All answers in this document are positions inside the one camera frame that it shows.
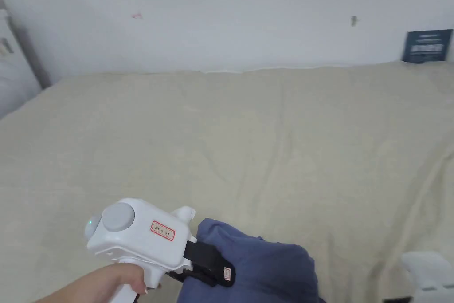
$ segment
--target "red label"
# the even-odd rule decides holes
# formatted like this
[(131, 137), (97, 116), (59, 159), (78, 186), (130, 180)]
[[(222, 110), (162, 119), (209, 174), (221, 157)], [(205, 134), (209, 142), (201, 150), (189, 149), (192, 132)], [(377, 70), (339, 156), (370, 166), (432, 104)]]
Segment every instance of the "red label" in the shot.
[(169, 241), (173, 241), (173, 239), (175, 238), (174, 230), (168, 228), (163, 224), (158, 223), (157, 221), (154, 221), (153, 224), (151, 224), (150, 231), (156, 233), (157, 235), (163, 236), (165, 239)]

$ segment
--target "wall mark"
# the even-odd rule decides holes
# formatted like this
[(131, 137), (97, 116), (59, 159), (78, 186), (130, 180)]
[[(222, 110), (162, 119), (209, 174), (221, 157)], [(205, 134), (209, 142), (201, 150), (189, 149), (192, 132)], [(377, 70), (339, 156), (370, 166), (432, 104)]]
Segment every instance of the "wall mark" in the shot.
[(143, 19), (144, 18), (144, 17), (142, 17), (140, 12), (137, 12), (136, 14), (131, 15), (131, 17), (133, 17), (134, 19)]
[(359, 19), (357, 16), (352, 16), (352, 19), (351, 19), (351, 25), (352, 27), (353, 26), (356, 26), (356, 24), (358, 23)]

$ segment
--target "dark blue sign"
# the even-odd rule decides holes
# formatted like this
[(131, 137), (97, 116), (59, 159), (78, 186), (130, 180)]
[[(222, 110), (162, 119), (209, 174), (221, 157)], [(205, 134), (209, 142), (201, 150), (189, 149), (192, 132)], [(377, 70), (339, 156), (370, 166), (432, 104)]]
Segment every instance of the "dark blue sign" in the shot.
[(434, 30), (407, 33), (402, 60), (416, 64), (446, 60), (452, 32), (452, 30)]

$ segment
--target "small white tag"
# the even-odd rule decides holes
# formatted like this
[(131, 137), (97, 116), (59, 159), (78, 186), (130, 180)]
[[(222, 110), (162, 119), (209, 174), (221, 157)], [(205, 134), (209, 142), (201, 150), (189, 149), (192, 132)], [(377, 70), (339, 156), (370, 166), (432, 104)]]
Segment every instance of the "small white tag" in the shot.
[(230, 281), (230, 272), (231, 272), (231, 269), (229, 268), (224, 268), (224, 279), (226, 281)]

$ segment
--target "mattress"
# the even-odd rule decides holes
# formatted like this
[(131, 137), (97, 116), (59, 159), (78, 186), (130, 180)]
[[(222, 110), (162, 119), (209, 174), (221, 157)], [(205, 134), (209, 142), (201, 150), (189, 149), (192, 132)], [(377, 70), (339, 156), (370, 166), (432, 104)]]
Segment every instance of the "mattress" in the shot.
[(83, 229), (122, 197), (302, 245), (328, 302), (411, 295), (403, 252), (454, 263), (453, 95), (448, 63), (61, 81), (0, 121), (2, 301), (102, 266)]

